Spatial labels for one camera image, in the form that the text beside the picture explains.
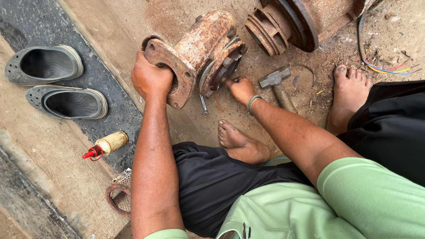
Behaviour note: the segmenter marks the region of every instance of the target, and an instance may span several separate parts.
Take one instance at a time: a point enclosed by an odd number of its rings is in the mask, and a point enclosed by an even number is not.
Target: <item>green sleeve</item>
[[[366,238],[425,235],[425,188],[371,160],[332,162],[320,173],[317,188],[337,215]]]
[[[144,239],[189,239],[189,236],[182,229],[165,229],[154,232]]]

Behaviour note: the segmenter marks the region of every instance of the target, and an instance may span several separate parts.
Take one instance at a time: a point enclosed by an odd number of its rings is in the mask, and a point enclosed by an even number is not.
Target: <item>mesh strainer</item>
[[[128,168],[112,180],[106,189],[108,204],[120,215],[130,216],[131,212],[131,169]]]

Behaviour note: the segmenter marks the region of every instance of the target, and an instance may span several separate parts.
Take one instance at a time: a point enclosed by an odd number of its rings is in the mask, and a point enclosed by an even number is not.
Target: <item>hammer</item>
[[[288,69],[288,67],[285,66],[269,74],[268,76],[261,78],[259,83],[263,89],[269,86],[273,86],[273,91],[281,108],[294,114],[298,114],[297,109],[295,109],[295,106],[288,95],[288,92],[285,90],[285,88],[283,88],[282,85],[282,80],[289,77],[290,75],[291,71]]]

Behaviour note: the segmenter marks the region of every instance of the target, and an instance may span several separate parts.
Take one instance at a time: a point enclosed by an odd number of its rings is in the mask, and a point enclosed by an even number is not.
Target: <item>concrete floor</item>
[[[270,89],[262,90],[259,88],[258,79],[287,63],[290,65],[305,64],[314,69],[317,84],[313,88],[311,87],[312,75],[310,71],[300,66],[290,67],[292,76],[285,80],[284,86],[291,95],[299,114],[320,127],[325,127],[326,117],[332,105],[333,78],[330,77],[330,74],[335,64],[344,63],[347,66],[362,66],[358,56],[355,23],[350,23],[339,30],[334,36],[322,42],[319,48],[311,54],[291,46],[288,49],[287,58],[285,56],[267,57],[255,45],[244,27],[247,14],[258,5],[256,0],[57,1],[142,112],[144,102],[134,91],[129,74],[142,40],[147,35],[158,34],[174,45],[194,23],[198,15],[216,9],[229,11],[235,16],[239,37],[249,47],[236,75],[250,78],[254,82],[257,92],[267,101],[277,105]],[[403,62],[407,57],[401,51],[405,50],[413,58],[413,62],[410,61],[408,66],[424,65],[425,46],[422,44],[423,33],[421,32],[425,26],[424,11],[425,2],[423,0],[383,0],[379,6],[367,13],[364,34],[365,41],[368,43],[366,50],[370,50],[368,53],[373,53],[379,48],[381,59],[399,58],[399,61]],[[394,13],[394,16],[386,19],[385,15],[389,13]],[[7,56],[10,54],[10,52],[4,54],[4,59],[7,60]],[[424,73],[425,71],[421,71],[411,76],[398,76],[378,75],[369,71],[367,76],[371,78],[372,82],[377,83],[421,80],[424,78]],[[292,80],[297,75],[300,75],[300,80],[297,85],[293,85]],[[24,88],[10,86],[4,79],[2,79],[1,84],[2,88],[7,90],[1,91],[0,96],[2,96],[2,101],[7,102],[7,104],[0,108],[0,118],[2,119],[0,127],[6,128],[26,153],[35,160],[39,160],[39,164],[46,168],[51,179],[60,185],[61,190],[64,190],[66,195],[73,195],[79,200],[84,200],[84,197],[92,194],[89,198],[94,197],[96,199],[94,206],[89,202],[87,202],[87,205],[82,205],[81,201],[78,204],[69,201],[73,198],[69,196],[66,199],[67,201],[63,201],[61,204],[65,212],[78,212],[76,215],[80,218],[77,221],[84,222],[84,227],[82,227],[84,228],[84,238],[89,238],[91,233],[95,233],[96,238],[115,237],[128,222],[128,219],[115,215],[103,200],[103,192],[111,179],[111,175],[95,163],[81,165],[81,162],[72,161],[73,164],[78,165],[77,169],[73,166],[72,170],[67,169],[69,168],[68,165],[58,164],[58,162],[63,162],[63,158],[75,160],[76,156],[79,156],[90,143],[87,143],[86,139],[81,137],[78,128],[69,126],[69,123],[63,125],[62,121],[41,117],[38,112],[28,108],[29,105],[25,101],[22,101],[22,104],[12,102],[16,99],[22,100]],[[226,90],[219,89],[206,100],[206,105],[210,112],[208,118],[201,115],[202,106],[197,94],[193,94],[184,109],[180,111],[168,109],[173,143],[189,140],[198,144],[218,146],[217,123],[220,119],[226,119],[244,133],[269,146],[273,156],[282,154],[266,131],[253,117],[245,114],[244,109]],[[24,119],[32,119],[33,115],[37,117],[36,122],[24,123]],[[14,119],[20,118],[22,118],[21,121],[14,121]],[[31,141],[29,136],[34,134],[32,131],[42,132],[42,130],[37,129],[40,122],[42,122],[42,125],[50,124],[45,129],[45,134],[49,135],[50,138],[43,138],[43,141]],[[67,135],[59,136],[58,130],[51,129],[52,125],[60,128],[61,134],[64,131],[67,132]],[[48,163],[52,159],[51,155],[46,152],[49,152],[48,147],[54,147],[52,141],[68,142],[67,145],[73,145],[73,147],[67,149],[66,156],[57,155],[57,161],[55,160],[55,163],[49,166]],[[43,157],[49,158],[50,161],[43,160]],[[60,171],[59,174],[56,170],[60,168],[64,170]],[[66,180],[62,179],[62,175],[67,175]],[[79,184],[90,185],[90,192],[83,189]],[[125,230],[116,238],[132,238],[130,226],[125,227]]]

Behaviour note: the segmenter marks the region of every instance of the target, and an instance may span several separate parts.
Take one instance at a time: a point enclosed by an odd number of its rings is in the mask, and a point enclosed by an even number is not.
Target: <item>electrical wire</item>
[[[365,54],[365,50],[364,50],[364,48],[363,48],[363,43],[364,43],[364,38],[363,38],[363,21],[364,21],[364,19],[365,19],[365,15],[364,14],[362,14],[362,16],[360,17],[360,20],[359,20],[359,25],[358,25],[358,29],[357,29],[357,35],[358,35],[358,40],[359,40],[359,52],[360,52],[360,57],[361,57],[361,59],[362,59],[362,61],[370,68],[370,69],[372,69],[372,70],[374,70],[374,71],[376,71],[376,72],[379,72],[379,73],[385,73],[385,74],[398,74],[398,75],[410,75],[410,74],[412,74],[412,73],[415,73],[415,72],[417,72],[417,71],[420,71],[420,70],[422,70],[422,68],[420,68],[420,69],[417,69],[417,70],[415,70],[415,71],[413,71],[413,72],[405,72],[405,71],[408,71],[408,70],[410,70],[411,68],[407,68],[407,69],[403,69],[403,70],[400,70],[400,71],[390,71],[390,70],[395,70],[395,69],[397,69],[397,68],[399,68],[399,67],[402,67],[403,65],[405,65],[406,64],[406,62],[407,61],[405,61],[403,64],[401,64],[401,65],[399,65],[399,66],[397,66],[397,67],[394,67],[394,68],[391,68],[391,69],[388,69],[388,70],[384,70],[384,69],[382,69],[382,68],[379,68],[379,67],[377,67],[377,66],[375,66],[375,65],[372,65],[372,64],[369,64],[369,62],[368,62],[368,60],[366,59],[366,54]]]

